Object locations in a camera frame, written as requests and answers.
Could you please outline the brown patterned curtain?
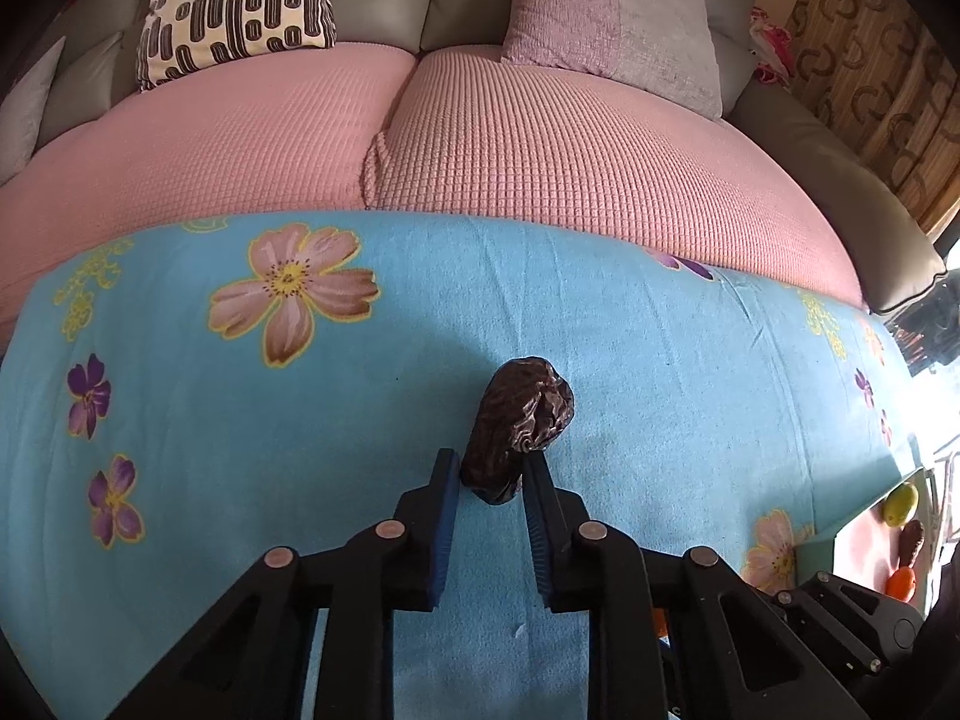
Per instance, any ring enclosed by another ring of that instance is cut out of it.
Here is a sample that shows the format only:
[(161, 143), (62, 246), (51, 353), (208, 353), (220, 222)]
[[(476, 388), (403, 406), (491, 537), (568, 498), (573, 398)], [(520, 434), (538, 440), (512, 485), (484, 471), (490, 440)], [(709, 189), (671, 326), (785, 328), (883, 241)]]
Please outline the brown patterned curtain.
[(907, 0), (797, 0), (794, 98), (931, 239), (958, 213), (958, 71)]

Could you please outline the blue floral tablecloth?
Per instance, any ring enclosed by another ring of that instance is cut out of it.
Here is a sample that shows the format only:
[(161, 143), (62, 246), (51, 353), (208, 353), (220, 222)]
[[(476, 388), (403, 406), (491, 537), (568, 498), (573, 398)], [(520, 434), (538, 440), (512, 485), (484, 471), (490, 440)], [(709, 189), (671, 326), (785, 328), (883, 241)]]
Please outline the blue floral tablecloth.
[(2, 362), (2, 628), (101, 718), (252, 562), (345, 543), (464, 450), (516, 358), (574, 394), (556, 484), (768, 590), (918, 465), (884, 325), (555, 227), (306, 213), (156, 227), (32, 288)]

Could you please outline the small tangerine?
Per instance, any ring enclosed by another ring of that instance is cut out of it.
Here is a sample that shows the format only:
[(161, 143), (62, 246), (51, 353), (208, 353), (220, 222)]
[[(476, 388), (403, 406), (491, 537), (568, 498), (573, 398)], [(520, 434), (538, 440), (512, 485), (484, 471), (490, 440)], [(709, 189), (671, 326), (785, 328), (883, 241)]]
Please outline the small tangerine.
[(890, 574), (885, 583), (885, 595), (901, 603), (910, 603), (918, 589), (918, 578), (911, 566), (900, 566)]

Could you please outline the pink sofa cover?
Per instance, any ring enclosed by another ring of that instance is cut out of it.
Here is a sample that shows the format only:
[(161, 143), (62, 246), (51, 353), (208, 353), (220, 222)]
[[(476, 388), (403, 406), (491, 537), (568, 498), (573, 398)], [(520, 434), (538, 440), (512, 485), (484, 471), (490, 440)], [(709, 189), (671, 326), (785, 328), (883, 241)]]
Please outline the pink sofa cover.
[(71, 257), (223, 215), (391, 210), (596, 232), (861, 304), (838, 234), (732, 125), (491, 46), (262, 55), (135, 94), (2, 190), (2, 322)]

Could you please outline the small grey cushion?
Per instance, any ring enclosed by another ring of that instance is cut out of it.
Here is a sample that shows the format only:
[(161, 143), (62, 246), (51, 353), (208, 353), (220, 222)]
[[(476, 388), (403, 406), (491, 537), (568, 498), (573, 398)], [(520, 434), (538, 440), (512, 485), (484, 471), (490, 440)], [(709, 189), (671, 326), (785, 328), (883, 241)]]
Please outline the small grey cushion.
[(60, 37), (3, 99), (0, 107), (0, 184), (6, 184), (31, 161), (64, 45), (65, 39)]

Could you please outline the small green jujube fruit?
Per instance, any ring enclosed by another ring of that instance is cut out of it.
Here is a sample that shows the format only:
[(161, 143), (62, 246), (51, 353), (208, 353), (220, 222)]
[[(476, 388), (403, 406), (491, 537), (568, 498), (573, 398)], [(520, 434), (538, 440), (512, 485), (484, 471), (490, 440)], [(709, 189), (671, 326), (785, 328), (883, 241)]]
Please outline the small green jujube fruit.
[(882, 520), (889, 528), (905, 527), (916, 514), (919, 504), (918, 488), (905, 481), (885, 497), (882, 504)]

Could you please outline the pink floral cloth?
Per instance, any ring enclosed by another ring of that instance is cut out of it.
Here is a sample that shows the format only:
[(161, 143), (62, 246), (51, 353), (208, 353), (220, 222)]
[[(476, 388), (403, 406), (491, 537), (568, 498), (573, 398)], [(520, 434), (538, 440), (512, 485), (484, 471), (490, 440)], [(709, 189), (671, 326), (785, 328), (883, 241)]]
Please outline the pink floral cloth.
[(791, 33), (773, 23), (763, 8), (750, 11), (752, 54), (757, 59), (754, 78), (764, 85), (787, 88), (794, 76), (794, 57), (791, 52)]

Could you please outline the dark red date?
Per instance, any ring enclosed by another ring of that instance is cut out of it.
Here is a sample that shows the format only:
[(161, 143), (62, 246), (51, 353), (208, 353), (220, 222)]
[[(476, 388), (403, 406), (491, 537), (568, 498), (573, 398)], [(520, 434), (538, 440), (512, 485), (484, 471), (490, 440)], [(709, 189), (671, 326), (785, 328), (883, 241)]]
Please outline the dark red date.
[(912, 569), (924, 544), (924, 527), (919, 518), (905, 523), (898, 537), (898, 566)]
[(460, 483), (485, 504), (506, 504), (521, 483), (524, 457), (545, 450), (573, 421), (574, 408), (573, 388), (546, 359), (505, 362), (478, 405)]

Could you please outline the black white patterned cushion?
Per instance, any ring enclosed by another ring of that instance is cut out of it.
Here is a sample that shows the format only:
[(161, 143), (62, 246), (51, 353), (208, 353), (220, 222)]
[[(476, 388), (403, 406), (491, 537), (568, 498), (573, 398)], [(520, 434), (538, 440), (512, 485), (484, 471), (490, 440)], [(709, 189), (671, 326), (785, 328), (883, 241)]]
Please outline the black white patterned cushion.
[(148, 91), (215, 65), (336, 42), (332, 0), (148, 0), (137, 82)]

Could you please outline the grey leather sofa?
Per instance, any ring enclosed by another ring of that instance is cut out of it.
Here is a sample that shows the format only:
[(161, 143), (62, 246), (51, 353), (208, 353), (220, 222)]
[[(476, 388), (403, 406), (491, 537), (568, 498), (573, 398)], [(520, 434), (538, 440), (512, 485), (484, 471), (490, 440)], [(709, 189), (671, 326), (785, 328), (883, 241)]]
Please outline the grey leather sofa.
[[(859, 305), (891, 314), (927, 293), (944, 275), (944, 261), (900, 200), (836, 135), (791, 94), (755, 80), (748, 54), (753, 4), (706, 0), (724, 104), (718, 121), (747, 135), (811, 197), (850, 255), (864, 289)], [(75, 0), (41, 32), (25, 73), (60, 37), (65, 45), (32, 158), (60, 135), (148, 93), (135, 78), (146, 5)], [(500, 54), (511, 0), (332, 0), (332, 8), (334, 47), (374, 44), (425, 57), (491, 46)]]

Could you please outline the teal rimmed white tray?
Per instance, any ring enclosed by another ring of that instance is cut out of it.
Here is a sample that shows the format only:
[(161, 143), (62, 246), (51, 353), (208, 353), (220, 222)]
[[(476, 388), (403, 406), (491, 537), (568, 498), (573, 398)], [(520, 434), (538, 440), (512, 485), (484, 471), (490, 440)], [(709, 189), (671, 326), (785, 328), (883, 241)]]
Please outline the teal rimmed white tray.
[[(914, 518), (923, 523), (924, 541), (921, 544), (914, 572), (916, 592), (911, 604), (926, 616), (935, 601), (935, 553), (940, 527), (940, 500), (935, 473), (932, 468), (918, 468), (905, 478), (918, 489), (918, 507)], [(797, 582), (804, 583), (817, 574), (835, 574), (862, 587), (882, 592), (887, 578), (898, 567), (898, 538), (900, 530), (890, 528), (882, 520), (882, 494), (866, 509), (846, 520), (825, 528), (796, 548)]]

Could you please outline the dark red date top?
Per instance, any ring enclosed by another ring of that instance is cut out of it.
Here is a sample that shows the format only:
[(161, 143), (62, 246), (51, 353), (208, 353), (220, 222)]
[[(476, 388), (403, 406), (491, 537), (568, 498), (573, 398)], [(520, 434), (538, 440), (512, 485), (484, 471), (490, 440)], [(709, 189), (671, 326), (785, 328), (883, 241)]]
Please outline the dark red date top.
[(478, 405), (460, 483), (485, 504), (506, 504), (521, 483), (524, 457), (545, 450), (573, 421), (574, 408), (573, 388), (546, 359), (505, 362)]

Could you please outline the purple grey cushion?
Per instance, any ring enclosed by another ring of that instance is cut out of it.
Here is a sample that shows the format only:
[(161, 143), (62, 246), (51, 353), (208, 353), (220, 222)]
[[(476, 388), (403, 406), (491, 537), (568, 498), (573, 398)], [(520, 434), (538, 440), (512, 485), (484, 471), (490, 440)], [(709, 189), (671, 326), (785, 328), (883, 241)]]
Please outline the purple grey cushion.
[(612, 80), (711, 121), (722, 114), (704, 0), (511, 0), (501, 60)]

